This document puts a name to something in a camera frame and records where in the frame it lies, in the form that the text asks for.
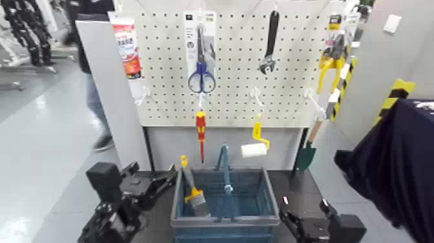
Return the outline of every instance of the blue scissors handle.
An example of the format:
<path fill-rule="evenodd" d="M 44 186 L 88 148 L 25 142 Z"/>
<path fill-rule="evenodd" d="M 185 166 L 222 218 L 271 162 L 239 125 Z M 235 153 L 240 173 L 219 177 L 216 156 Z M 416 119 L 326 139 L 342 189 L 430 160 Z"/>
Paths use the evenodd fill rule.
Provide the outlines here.
<path fill-rule="evenodd" d="M 210 89 L 205 88 L 205 78 L 210 79 L 212 81 L 212 86 Z M 199 82 L 199 89 L 192 89 L 192 82 Z M 189 87 L 195 93 L 210 93 L 216 88 L 216 80 L 212 76 L 212 74 L 207 70 L 207 63 L 198 61 L 196 63 L 196 71 L 189 77 Z"/>

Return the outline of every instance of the person's leg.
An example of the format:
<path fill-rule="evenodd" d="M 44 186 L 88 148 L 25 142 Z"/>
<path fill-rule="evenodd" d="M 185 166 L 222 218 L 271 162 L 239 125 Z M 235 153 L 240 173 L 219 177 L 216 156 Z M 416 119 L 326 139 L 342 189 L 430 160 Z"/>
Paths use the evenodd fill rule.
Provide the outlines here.
<path fill-rule="evenodd" d="M 98 120 L 103 126 L 103 134 L 99 137 L 94 144 L 95 151 L 104 151 L 113 146 L 112 135 L 110 133 L 110 127 L 107 123 L 107 119 L 104 114 L 101 100 L 99 100 L 99 94 L 95 86 L 94 79 L 91 74 L 88 75 L 87 80 L 87 106 L 95 114 Z"/>

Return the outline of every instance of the black wrench handle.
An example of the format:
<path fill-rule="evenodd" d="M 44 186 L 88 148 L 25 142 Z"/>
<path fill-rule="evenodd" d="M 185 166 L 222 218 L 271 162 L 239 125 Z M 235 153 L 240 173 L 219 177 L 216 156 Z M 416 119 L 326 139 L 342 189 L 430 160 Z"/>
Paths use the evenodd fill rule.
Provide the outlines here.
<path fill-rule="evenodd" d="M 280 14 L 273 10 L 270 14 L 270 27 L 268 28 L 267 52 L 265 56 L 270 56 L 274 52 L 274 44 L 276 43 L 277 28 L 279 25 Z"/>

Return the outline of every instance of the scissors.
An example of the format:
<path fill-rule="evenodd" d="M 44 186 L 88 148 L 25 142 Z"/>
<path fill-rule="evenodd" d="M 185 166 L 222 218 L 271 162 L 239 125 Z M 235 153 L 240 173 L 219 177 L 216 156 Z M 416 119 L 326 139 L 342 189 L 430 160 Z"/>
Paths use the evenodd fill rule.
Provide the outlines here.
<path fill-rule="evenodd" d="M 203 54 L 203 26 L 198 28 L 198 61 L 196 63 L 196 71 L 189 77 L 189 88 L 195 93 L 210 93 L 216 88 L 216 80 L 207 70 L 207 62 Z"/>

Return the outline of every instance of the wooden shovel handle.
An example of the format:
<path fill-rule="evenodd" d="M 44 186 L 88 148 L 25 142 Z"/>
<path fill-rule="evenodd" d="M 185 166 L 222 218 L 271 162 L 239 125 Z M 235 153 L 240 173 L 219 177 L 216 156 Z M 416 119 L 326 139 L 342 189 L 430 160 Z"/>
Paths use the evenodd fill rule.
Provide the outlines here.
<path fill-rule="evenodd" d="M 315 139 L 316 134 L 318 133 L 318 130 L 320 130 L 322 121 L 316 120 L 315 125 L 312 128 L 311 134 L 309 135 L 309 139 L 307 141 L 313 143 L 313 140 Z"/>

